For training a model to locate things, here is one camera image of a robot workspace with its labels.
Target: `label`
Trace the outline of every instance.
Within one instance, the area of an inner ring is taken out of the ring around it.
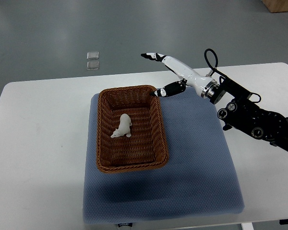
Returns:
[[[119,224],[119,228],[122,227],[122,226],[132,227],[132,223],[122,223],[122,224]]]

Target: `concrete floor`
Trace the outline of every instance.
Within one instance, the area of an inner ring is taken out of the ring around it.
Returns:
[[[206,48],[219,66],[288,64],[288,12],[270,13],[260,0],[0,0],[0,94],[12,81],[167,70],[144,52],[205,68]],[[99,70],[86,70],[88,51],[100,52]]]

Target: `black cable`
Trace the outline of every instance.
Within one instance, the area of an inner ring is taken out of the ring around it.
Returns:
[[[211,53],[213,53],[213,55],[215,56],[215,59],[216,59],[215,67],[212,67],[212,65],[210,64],[210,62],[209,62],[209,60],[208,60],[208,58],[207,58],[207,52],[208,52],[208,51],[210,51]],[[222,78],[222,79],[225,79],[225,78],[228,77],[228,76],[226,76],[224,73],[222,73],[221,71],[219,71],[219,70],[216,69],[216,68],[217,68],[217,65],[218,65],[218,59],[217,59],[217,55],[216,55],[216,53],[215,53],[215,51],[214,51],[213,49],[208,48],[207,50],[205,50],[205,52],[204,52],[204,57],[205,57],[205,61],[207,62],[207,65],[208,65],[208,66],[210,67],[210,69],[213,71],[212,74],[213,74],[213,73],[218,73],[218,74],[220,74],[222,77],[224,77],[224,78]]]
[[[259,103],[261,101],[261,96],[259,94],[255,93],[255,92],[251,92],[251,94],[252,95],[254,94],[254,95],[259,97],[259,100],[257,102],[253,102],[253,103]]]

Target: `robotic arm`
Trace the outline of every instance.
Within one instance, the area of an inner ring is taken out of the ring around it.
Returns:
[[[212,67],[207,58],[207,52],[214,54],[215,67]],[[288,151],[288,117],[261,109],[256,103],[260,102],[260,95],[243,88],[228,76],[217,70],[217,56],[212,49],[205,50],[204,57],[211,71],[205,77],[180,62],[179,60],[159,53],[145,53],[142,57],[163,62],[168,69],[174,72],[180,81],[173,82],[162,89],[150,94],[153,96],[169,97],[184,92],[186,86],[192,86],[198,96],[209,98],[210,102],[216,104],[226,92],[234,99],[225,108],[217,112],[219,119],[225,122],[223,130],[232,127],[244,132],[254,139],[269,141],[273,146]],[[211,77],[214,73],[220,74],[219,84]],[[259,101],[253,102],[249,98],[253,95],[259,97]]]

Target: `black fingertip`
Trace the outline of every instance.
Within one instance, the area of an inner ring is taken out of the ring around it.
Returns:
[[[151,92],[149,93],[149,95],[151,95],[151,96],[156,96],[156,95],[155,95],[155,91],[151,91]]]

